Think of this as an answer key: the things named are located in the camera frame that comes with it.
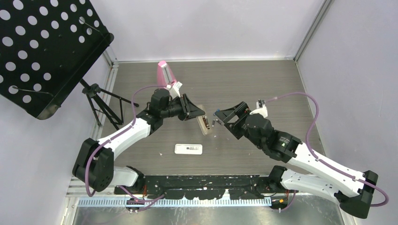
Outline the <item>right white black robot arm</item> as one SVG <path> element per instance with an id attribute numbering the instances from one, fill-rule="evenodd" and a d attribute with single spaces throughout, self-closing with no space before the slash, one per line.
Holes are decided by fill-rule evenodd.
<path id="1" fill-rule="evenodd" d="M 247 138 L 258 149 L 276 161 L 308 171 L 300 174 L 275 167 L 268 179 L 273 192 L 284 188 L 307 192 L 339 205 L 344 212 L 361 219 L 369 214 L 378 175 L 343 166 L 324 155 L 318 155 L 299 138 L 273 128 L 264 103 L 251 111 L 247 103 L 216 111 L 218 120 L 237 138 Z"/>

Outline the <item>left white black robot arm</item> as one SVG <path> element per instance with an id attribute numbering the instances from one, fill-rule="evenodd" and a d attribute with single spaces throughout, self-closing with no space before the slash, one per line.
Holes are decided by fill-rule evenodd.
<path id="1" fill-rule="evenodd" d="M 122 186 L 139 194 L 144 188 L 140 172 L 131 166 L 115 166 L 115 160 L 130 146 L 157 131 L 164 119 L 177 117 L 187 121 L 205 114 L 186 94 L 172 97 L 169 90 L 156 89 L 147 107 L 131 123 L 107 137 L 88 138 L 82 143 L 72 175 L 85 184 L 87 191 L 101 192 L 108 186 Z"/>

